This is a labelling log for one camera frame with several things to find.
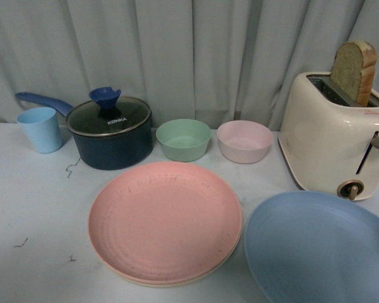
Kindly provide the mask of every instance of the plastic cup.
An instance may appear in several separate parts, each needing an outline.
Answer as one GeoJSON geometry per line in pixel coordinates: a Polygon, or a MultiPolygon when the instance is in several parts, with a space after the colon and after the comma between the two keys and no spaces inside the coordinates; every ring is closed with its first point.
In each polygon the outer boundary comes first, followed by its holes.
{"type": "Polygon", "coordinates": [[[27,138],[39,153],[52,153],[62,146],[56,111],[50,107],[29,109],[17,117],[27,138]]]}

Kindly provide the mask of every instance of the white table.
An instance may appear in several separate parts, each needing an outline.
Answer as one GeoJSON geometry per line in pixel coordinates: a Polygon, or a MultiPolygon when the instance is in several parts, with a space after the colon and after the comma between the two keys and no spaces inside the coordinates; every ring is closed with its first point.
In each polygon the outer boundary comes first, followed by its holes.
{"type": "MultiPolygon", "coordinates": [[[[216,130],[207,153],[193,162],[223,178],[237,194],[244,224],[263,200],[299,190],[275,135],[267,156],[240,165],[225,159],[216,130]]],[[[127,171],[95,170],[79,161],[71,133],[64,146],[41,155],[16,124],[0,123],[0,302],[268,302],[251,276],[243,235],[215,272],[188,285],[150,288],[127,282],[108,269],[91,247],[90,207],[99,191],[127,171]]],[[[155,140],[137,165],[168,161],[155,140]]],[[[359,205],[379,216],[379,188],[359,205]]]]}

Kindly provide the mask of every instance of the saucepan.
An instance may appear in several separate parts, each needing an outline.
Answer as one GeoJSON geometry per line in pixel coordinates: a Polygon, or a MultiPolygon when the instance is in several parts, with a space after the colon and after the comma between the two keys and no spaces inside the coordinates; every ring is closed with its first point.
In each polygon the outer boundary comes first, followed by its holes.
{"type": "Polygon", "coordinates": [[[81,159],[100,170],[132,166],[153,148],[151,110],[146,102],[121,97],[120,90],[102,87],[90,92],[91,101],[73,108],[65,101],[20,92],[16,98],[52,107],[66,118],[81,159]]]}

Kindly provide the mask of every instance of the white toaster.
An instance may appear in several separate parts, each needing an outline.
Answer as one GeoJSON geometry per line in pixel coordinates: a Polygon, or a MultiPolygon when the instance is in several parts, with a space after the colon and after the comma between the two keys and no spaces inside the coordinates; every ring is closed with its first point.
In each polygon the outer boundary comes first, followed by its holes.
{"type": "Polygon", "coordinates": [[[379,183],[379,93],[353,102],[330,73],[302,73],[292,84],[279,144],[306,190],[350,200],[372,196],[379,183]]]}

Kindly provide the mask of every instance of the saucepan handle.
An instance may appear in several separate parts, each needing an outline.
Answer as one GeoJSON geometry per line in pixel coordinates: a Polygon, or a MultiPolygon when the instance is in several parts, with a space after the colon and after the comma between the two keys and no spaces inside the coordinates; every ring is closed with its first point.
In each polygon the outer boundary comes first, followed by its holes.
{"type": "Polygon", "coordinates": [[[23,101],[52,107],[54,110],[58,111],[64,117],[66,117],[69,114],[69,112],[73,109],[73,106],[71,106],[69,103],[66,103],[65,101],[42,95],[37,95],[36,93],[21,92],[16,93],[15,97],[23,101]]]}

